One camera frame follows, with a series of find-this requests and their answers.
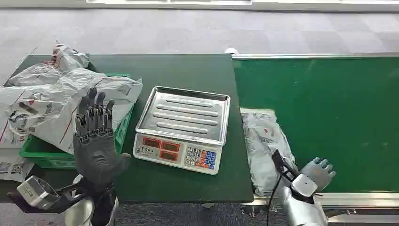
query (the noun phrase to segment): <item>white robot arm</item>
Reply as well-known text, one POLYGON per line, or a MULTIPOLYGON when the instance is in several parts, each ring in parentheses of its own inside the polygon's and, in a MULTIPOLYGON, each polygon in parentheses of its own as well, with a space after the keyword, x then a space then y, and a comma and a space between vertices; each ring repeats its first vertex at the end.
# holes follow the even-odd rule
POLYGON ((272 158, 277 170, 291 182, 289 186, 275 187, 278 188, 288 224, 326 226, 327 217, 315 197, 315 192, 322 191, 336 175, 336 172, 332 171, 333 166, 327 165, 327 160, 315 158, 297 173, 284 162, 278 151, 272 158))

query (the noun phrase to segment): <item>white plastic bag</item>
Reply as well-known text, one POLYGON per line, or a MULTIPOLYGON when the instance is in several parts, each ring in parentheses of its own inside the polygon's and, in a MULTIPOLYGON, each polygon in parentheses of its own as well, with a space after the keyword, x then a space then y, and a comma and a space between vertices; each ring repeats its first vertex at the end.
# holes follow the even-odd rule
POLYGON ((275 186, 278 172, 271 156, 278 150, 294 169, 295 158, 273 110, 241 108, 241 117, 251 179, 258 195, 266 195, 275 186))
POLYGON ((14 133, 32 133, 61 150, 73 154, 76 108, 91 87, 105 92, 104 104, 114 100, 112 126, 118 127, 136 102, 143 85, 126 77, 107 77, 84 68, 76 68, 50 88, 20 98, 6 110, 14 133))
POLYGON ((10 105, 21 99, 29 99, 34 93, 49 90, 50 85, 31 86, 31 87, 0 87, 0 149, 16 148, 19 149, 24 144, 27 133, 16 134, 10 129, 8 115, 5 113, 10 105))
POLYGON ((90 57, 63 44, 56 43, 51 60, 26 68, 6 82, 6 86, 34 86, 54 84, 75 68, 86 68, 90 57))
POLYGON ((0 149, 0 180, 25 181, 34 163, 22 158, 16 149, 0 149))

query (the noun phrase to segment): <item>black cable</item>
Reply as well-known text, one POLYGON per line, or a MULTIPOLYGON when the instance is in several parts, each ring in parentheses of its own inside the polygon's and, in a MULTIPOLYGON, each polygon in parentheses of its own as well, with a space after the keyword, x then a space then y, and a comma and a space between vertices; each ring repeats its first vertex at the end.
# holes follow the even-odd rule
POLYGON ((269 226, 269 214, 270 214, 271 200, 273 199, 274 193, 276 193, 277 187, 279 186, 279 183, 280 183, 281 179, 283 178, 283 174, 285 174, 285 173, 280 174, 280 177, 277 180, 276 185, 274 186, 273 190, 271 191, 269 203, 267 204, 266 226, 269 226))

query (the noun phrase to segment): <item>digital weighing scale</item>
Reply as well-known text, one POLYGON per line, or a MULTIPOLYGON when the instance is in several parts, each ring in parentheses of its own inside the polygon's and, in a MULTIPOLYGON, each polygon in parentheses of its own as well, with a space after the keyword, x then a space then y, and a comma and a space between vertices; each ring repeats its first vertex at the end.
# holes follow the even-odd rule
POLYGON ((136 126, 133 155, 217 174, 229 108, 227 95, 156 86, 136 126))

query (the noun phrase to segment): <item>robotic arm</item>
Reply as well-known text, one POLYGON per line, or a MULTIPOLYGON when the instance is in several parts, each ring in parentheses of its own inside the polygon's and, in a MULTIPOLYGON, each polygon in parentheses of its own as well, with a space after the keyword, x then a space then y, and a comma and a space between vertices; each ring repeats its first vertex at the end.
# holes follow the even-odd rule
POLYGON ((283 210, 290 226, 326 226, 327 217, 315 198, 315 192, 322 191, 336 175, 327 160, 315 158, 299 173, 284 162, 279 152, 272 156, 276 169, 290 183, 278 189, 283 210))
POLYGON ((79 175, 72 185, 53 189, 31 176, 9 198, 25 213, 62 213, 67 226, 112 226, 119 202, 112 179, 128 168, 130 155, 118 155, 112 129, 114 101, 103 104, 105 93, 91 88, 76 113, 73 140, 79 175))

